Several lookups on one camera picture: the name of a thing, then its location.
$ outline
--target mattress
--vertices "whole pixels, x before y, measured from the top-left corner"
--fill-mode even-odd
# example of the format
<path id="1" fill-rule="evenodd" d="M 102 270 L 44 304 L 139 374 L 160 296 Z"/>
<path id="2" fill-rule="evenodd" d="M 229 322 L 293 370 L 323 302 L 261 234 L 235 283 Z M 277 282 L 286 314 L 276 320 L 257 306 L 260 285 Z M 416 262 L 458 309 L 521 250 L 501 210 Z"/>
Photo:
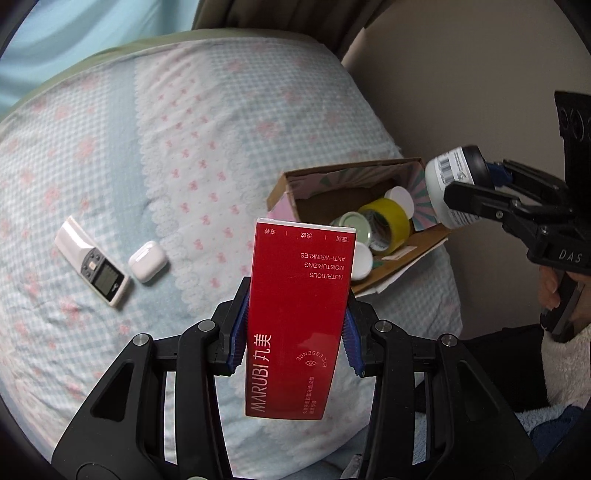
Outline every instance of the mattress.
<path id="1" fill-rule="evenodd" d="M 178 335 L 250 273 L 254 222 L 282 171 L 400 156 L 336 57 L 307 37 L 197 31 L 129 45 L 45 84 L 0 122 L 0 395 L 50 459 L 138 332 Z M 108 307 L 56 250 L 69 215 L 116 261 L 157 240 L 170 270 Z M 412 335 L 459 334 L 436 249 L 364 300 Z M 174 378 L 165 451 L 174 460 Z M 368 424 L 374 381 L 339 353 L 320 421 L 244 416 L 244 370 L 216 379 L 235 476 L 281 478 Z"/>

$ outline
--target green jar lid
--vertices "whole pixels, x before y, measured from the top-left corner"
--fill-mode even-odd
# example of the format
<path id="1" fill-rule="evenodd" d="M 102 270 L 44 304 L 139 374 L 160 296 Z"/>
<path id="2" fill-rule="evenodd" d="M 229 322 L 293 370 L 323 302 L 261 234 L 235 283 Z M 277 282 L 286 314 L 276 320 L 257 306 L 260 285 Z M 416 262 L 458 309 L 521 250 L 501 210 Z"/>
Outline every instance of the green jar lid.
<path id="1" fill-rule="evenodd" d="M 348 226 L 356 231 L 356 241 L 367 246 L 371 243 L 371 227 L 367 218 L 359 212 L 347 212 L 333 222 L 333 225 Z"/>

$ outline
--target packing tape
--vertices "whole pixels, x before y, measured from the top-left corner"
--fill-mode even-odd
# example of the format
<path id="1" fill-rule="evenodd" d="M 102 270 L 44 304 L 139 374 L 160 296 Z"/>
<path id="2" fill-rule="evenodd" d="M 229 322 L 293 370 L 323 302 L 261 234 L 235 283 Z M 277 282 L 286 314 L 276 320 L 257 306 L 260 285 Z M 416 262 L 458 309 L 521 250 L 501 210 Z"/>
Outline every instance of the packing tape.
<path id="1" fill-rule="evenodd" d="M 370 249 L 378 255 L 389 255 L 410 236 L 410 222 L 395 201 L 380 198 L 359 209 L 372 231 Z"/>

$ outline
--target white remote control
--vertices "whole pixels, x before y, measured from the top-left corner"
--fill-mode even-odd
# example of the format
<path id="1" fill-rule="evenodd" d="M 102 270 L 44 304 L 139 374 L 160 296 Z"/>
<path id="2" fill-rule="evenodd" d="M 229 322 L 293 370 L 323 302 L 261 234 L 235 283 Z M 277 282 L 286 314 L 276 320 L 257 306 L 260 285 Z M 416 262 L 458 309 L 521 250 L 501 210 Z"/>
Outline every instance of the white remote control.
<path id="1" fill-rule="evenodd" d="M 98 248 L 71 216 L 59 229 L 56 246 L 99 297 L 112 307 L 117 305 L 129 284 L 129 276 Z"/>

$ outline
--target beige wall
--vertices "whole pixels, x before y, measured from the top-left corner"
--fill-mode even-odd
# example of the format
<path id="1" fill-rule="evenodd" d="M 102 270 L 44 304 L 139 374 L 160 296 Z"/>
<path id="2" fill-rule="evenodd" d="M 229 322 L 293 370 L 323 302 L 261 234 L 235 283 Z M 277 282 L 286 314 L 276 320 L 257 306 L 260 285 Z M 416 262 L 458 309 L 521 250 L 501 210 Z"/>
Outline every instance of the beige wall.
<path id="1" fill-rule="evenodd" d="M 476 144 L 559 176 L 553 92 L 591 93 L 591 56 L 552 0 L 397 0 L 344 64 L 406 156 Z M 485 221 L 448 245 L 464 337 L 538 320 L 520 241 Z"/>

